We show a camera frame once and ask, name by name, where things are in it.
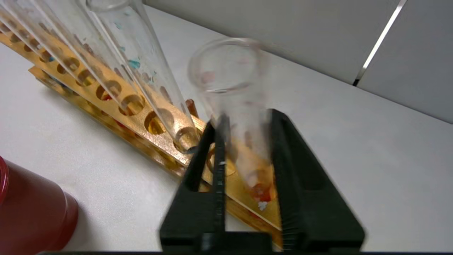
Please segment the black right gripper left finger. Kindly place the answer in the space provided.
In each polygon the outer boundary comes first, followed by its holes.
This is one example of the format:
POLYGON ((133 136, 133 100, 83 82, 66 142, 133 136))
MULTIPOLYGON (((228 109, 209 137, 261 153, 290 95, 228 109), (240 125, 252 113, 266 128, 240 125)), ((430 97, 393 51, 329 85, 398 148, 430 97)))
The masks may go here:
POLYGON ((163 249, 202 249, 203 235, 225 231, 225 137, 228 118, 222 115, 216 126, 207 124, 195 154, 160 226, 163 249), (215 145, 212 184, 200 192, 202 175, 215 145))

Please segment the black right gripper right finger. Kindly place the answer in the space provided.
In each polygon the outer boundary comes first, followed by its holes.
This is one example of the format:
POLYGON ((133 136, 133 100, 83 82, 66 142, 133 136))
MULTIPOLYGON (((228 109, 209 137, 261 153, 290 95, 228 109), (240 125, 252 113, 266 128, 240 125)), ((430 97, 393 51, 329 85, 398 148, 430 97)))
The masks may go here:
POLYGON ((284 250, 360 250, 365 231, 291 119, 270 110, 284 250))

